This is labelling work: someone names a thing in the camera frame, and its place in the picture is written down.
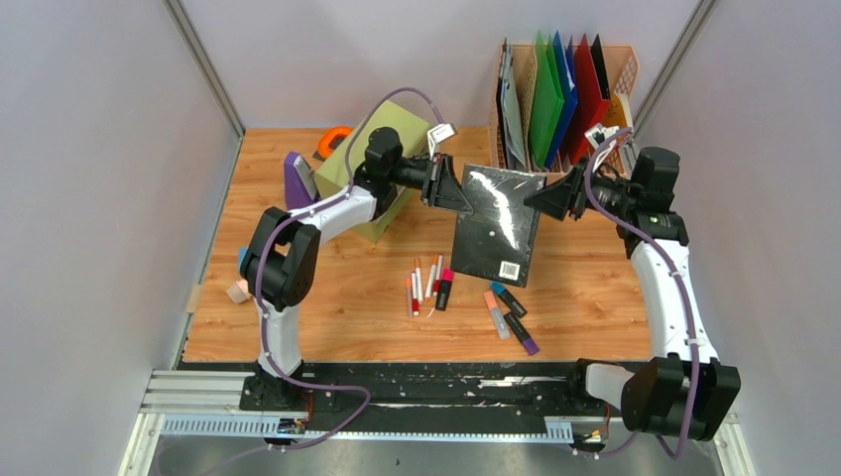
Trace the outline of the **pink capped black highlighter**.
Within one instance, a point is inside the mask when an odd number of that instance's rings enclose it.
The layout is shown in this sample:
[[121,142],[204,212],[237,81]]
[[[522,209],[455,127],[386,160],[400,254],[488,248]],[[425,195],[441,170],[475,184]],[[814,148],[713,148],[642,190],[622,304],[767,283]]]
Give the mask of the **pink capped black highlighter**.
[[444,267],[441,272],[441,277],[438,280],[438,288],[435,301],[436,310],[444,311],[447,309],[453,279],[453,271],[448,267]]

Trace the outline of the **black paperback book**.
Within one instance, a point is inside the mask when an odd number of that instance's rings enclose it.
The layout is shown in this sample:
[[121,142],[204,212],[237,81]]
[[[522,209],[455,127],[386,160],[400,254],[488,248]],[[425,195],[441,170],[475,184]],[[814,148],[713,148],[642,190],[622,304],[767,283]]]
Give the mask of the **black paperback book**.
[[470,164],[463,178],[473,212],[456,218],[450,268],[524,288],[540,222],[540,213],[525,199],[544,188],[546,177]]

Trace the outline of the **orange grey highlighter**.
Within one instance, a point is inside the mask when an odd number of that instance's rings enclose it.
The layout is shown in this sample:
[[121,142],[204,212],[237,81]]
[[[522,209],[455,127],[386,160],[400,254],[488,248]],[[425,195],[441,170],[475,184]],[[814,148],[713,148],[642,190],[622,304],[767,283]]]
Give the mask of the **orange grey highlighter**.
[[504,314],[500,310],[496,297],[492,291],[487,291],[483,294],[486,306],[491,316],[494,327],[501,339],[508,339],[511,335],[509,327],[504,319]]

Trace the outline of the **red plastic folder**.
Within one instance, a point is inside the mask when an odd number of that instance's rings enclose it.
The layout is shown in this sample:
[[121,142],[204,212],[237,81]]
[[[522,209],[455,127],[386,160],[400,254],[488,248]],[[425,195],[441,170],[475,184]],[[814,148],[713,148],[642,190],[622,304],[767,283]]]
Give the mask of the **red plastic folder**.
[[574,166],[588,152],[585,132],[600,123],[611,105],[602,42],[599,35],[589,43],[585,35],[574,52],[578,103],[561,146],[561,154]]

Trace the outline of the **green drawer cabinet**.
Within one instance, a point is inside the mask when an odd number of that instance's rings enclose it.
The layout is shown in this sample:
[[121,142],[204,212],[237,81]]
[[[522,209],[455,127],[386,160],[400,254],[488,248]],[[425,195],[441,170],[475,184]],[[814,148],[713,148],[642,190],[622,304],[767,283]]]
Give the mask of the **green drawer cabinet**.
[[[433,126],[408,109],[386,101],[373,114],[358,135],[350,153],[350,165],[356,170],[364,162],[364,152],[369,144],[370,135],[379,128],[390,127],[398,135],[404,149],[404,156],[414,156],[427,151],[426,133]],[[347,147],[344,142],[314,172],[314,182],[322,198],[339,192],[348,185],[348,172],[345,169],[344,154]],[[367,222],[353,228],[363,238],[377,243],[386,229],[394,221],[408,200],[415,194],[404,186],[397,186],[397,197],[390,208],[373,222]]]

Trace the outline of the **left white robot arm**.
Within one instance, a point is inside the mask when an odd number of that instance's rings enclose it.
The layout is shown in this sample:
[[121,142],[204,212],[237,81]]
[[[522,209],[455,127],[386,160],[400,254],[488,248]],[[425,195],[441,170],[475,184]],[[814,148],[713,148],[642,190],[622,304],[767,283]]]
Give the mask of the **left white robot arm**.
[[293,376],[302,362],[300,305],[314,282],[321,245],[384,214],[400,187],[416,189],[432,208],[470,214],[473,206],[454,171],[453,159],[440,145],[456,129],[449,123],[426,133],[428,151],[407,157],[399,133],[391,127],[368,137],[364,159],[349,168],[349,182],[339,192],[304,208],[266,209],[240,263],[260,319],[258,363],[272,377],[266,397],[281,410],[295,408],[303,382]]

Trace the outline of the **green plastic folder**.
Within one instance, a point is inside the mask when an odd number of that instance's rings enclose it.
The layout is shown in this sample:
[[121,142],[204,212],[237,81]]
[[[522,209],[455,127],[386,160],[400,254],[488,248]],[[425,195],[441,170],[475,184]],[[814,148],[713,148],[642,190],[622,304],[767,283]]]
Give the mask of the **green plastic folder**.
[[533,163],[542,170],[546,168],[545,162],[560,120],[564,97],[554,49],[541,31],[536,34],[534,53],[538,69],[528,139]]

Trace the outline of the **purple highlighter marker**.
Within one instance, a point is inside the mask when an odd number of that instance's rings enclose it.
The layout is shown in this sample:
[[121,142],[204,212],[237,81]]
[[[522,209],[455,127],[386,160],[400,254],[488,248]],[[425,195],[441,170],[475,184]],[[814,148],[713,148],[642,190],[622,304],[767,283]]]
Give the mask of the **purple highlighter marker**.
[[540,352],[540,348],[535,343],[515,312],[510,311],[506,313],[504,315],[504,320],[530,356],[536,355]]

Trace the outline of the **purple stapler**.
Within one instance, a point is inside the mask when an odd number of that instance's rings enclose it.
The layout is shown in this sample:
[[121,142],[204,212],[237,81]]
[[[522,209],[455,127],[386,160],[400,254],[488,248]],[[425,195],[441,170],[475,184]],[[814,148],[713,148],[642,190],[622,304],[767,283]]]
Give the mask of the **purple stapler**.
[[289,152],[284,159],[284,194],[289,209],[311,206],[319,201],[313,179],[313,169],[297,152]]

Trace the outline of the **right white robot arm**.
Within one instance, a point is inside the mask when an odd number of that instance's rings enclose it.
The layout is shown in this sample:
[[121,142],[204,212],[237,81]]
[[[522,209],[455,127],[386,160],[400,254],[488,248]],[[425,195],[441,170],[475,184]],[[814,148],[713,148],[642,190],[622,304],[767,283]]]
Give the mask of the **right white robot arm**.
[[721,363],[709,342],[689,273],[688,231],[672,210],[678,154],[642,149],[629,178],[582,159],[561,180],[525,199],[557,220],[605,211],[617,225],[641,285],[653,357],[637,371],[580,359],[566,387],[570,407],[591,414],[604,403],[629,431],[709,441],[741,390],[737,368]]

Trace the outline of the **blue capped black marker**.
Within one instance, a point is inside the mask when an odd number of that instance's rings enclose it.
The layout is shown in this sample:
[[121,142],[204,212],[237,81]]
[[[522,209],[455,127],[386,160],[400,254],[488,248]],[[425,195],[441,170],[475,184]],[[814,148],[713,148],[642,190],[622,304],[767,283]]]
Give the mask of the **blue capped black marker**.
[[527,315],[528,311],[526,308],[503,284],[491,282],[490,289],[518,318]]

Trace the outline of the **blue plastic folder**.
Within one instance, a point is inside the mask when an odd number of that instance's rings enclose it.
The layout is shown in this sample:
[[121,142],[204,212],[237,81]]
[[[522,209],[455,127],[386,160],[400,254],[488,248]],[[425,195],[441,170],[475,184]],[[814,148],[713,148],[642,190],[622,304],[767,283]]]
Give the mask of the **blue plastic folder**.
[[572,44],[566,45],[560,32],[556,31],[551,40],[551,46],[558,73],[558,85],[562,94],[562,108],[544,162],[544,166],[550,170],[558,162],[560,146],[578,102],[574,79],[573,51],[569,49]]

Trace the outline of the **grey clipboard with papers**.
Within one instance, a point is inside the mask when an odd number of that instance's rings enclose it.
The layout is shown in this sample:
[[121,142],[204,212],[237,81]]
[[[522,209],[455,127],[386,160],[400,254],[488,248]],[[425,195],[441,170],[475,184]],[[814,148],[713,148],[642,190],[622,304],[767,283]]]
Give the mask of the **grey clipboard with papers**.
[[520,105],[514,82],[513,53],[505,39],[501,48],[498,72],[496,109],[501,141],[501,161],[509,170],[526,172],[527,153],[522,131]]

